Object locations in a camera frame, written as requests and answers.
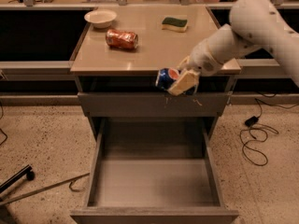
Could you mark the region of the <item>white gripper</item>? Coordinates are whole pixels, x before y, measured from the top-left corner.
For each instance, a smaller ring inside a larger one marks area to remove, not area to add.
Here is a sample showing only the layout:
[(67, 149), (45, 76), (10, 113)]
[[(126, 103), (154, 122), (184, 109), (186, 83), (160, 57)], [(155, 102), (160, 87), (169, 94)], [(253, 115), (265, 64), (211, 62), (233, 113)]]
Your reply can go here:
[(218, 73), (221, 68), (222, 64), (214, 58), (208, 41), (205, 39), (192, 49), (190, 56), (186, 56), (179, 63), (178, 70), (183, 71), (167, 91), (171, 95), (179, 96), (189, 89), (196, 90), (200, 74), (203, 77), (210, 77)]

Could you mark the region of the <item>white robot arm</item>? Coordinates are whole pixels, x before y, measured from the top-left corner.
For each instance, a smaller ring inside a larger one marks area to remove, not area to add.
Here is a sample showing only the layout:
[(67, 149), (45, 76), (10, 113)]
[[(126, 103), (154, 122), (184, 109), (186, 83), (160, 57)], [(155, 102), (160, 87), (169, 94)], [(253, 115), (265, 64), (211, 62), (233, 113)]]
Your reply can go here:
[(196, 87), (200, 76), (212, 76), (225, 63), (257, 49), (266, 50), (299, 86), (299, 34), (269, 0), (237, 0), (229, 22), (199, 42), (180, 63), (180, 75), (168, 92), (178, 96)]

